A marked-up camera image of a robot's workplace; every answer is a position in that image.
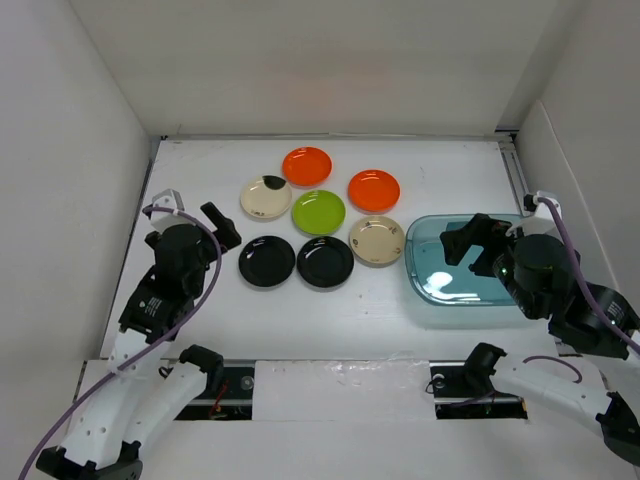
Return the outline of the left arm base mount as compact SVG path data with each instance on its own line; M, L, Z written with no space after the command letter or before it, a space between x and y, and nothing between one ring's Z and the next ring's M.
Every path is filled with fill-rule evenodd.
M255 363L233 361L224 366L218 389L192 400L176 421L248 421L252 419Z

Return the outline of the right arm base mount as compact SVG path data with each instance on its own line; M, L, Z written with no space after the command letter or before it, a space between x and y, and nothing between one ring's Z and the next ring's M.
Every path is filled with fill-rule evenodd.
M490 383L473 384L462 361L435 361L429 368L425 393L434 400L438 420L528 419L522 399L496 392Z

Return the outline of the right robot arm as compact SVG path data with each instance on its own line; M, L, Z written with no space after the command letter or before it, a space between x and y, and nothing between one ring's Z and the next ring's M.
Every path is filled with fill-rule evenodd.
M632 465L639 463L639 317L623 295L582 277L579 254L546 233L486 214L441 233L444 260L458 265L480 248L470 271L497 279L530 320L544 320L549 334L589 359L605 375L604 393L557 378L502 348L478 344L459 378L473 393L496 392L540 403L583 425Z

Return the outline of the cream plate with flowers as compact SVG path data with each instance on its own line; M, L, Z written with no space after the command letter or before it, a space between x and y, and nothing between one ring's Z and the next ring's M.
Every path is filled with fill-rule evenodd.
M405 233L390 217L371 215L354 223L349 232L349 244L353 253L363 262L386 266L401 257Z

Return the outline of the green plate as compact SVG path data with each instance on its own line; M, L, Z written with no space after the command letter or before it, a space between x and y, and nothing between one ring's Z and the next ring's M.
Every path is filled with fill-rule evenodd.
M345 218L346 207L343 200L328 190L304 193L292 207L294 224L309 235L332 234L342 226Z

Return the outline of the orange plate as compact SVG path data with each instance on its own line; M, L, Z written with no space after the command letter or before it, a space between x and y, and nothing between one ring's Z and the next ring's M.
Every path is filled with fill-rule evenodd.
M314 187L328 179L333 169L330 156L317 147L290 151L282 162L285 179L299 187Z
M354 175L347 191L351 203L356 208L372 213L392 209L401 195L396 178L378 169L364 170Z

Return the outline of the cream plate with black patch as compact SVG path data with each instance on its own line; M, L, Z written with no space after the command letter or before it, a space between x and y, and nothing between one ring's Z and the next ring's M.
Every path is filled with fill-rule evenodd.
M241 191L240 204L252 217L274 219L284 214L293 200L290 184L276 175L262 175Z

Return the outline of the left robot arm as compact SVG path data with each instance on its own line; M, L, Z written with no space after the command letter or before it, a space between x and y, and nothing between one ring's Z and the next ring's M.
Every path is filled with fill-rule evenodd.
M199 395L220 390L223 357L192 345L149 391L162 357L212 293L223 255L242 242L213 203L201 211L212 229L170 202L144 208L154 263L123 309L106 374L45 434L28 467L54 479L137 479L144 454L174 418Z

